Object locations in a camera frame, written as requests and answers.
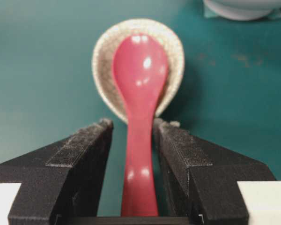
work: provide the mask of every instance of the white foam pad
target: white foam pad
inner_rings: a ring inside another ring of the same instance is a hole
[[[0,225],[8,225],[8,214],[21,183],[0,184]]]
[[[249,225],[281,225],[281,181],[238,181]]]

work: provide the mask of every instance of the red spoon handle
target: red spoon handle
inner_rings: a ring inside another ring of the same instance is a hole
[[[158,216],[151,158],[152,117],[129,118],[121,216]]]

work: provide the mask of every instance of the spoon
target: spoon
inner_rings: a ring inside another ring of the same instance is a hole
[[[131,35],[116,50],[112,70],[128,117],[121,216],[158,216],[151,129],[167,77],[167,56],[149,35]]]

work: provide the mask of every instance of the green tabletop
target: green tabletop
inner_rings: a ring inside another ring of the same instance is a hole
[[[0,162],[111,118],[98,215],[119,215],[126,125],[101,100],[90,59],[106,29],[139,17],[169,26],[185,49],[185,76],[162,118],[265,162],[281,180],[281,20],[205,19],[199,0],[0,0]]]

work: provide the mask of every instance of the ceramic bowl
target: ceramic bowl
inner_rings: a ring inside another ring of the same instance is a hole
[[[119,44],[127,36],[137,33],[150,35],[163,46],[168,56],[169,73],[156,108],[156,116],[164,111],[178,91],[185,65],[181,41],[171,29],[160,22],[150,19],[131,19],[109,28],[95,45],[91,62],[92,72],[103,101],[126,123],[124,105],[112,78],[111,65]]]
[[[222,17],[232,20],[254,20],[281,8],[281,0],[203,0],[204,4]]]

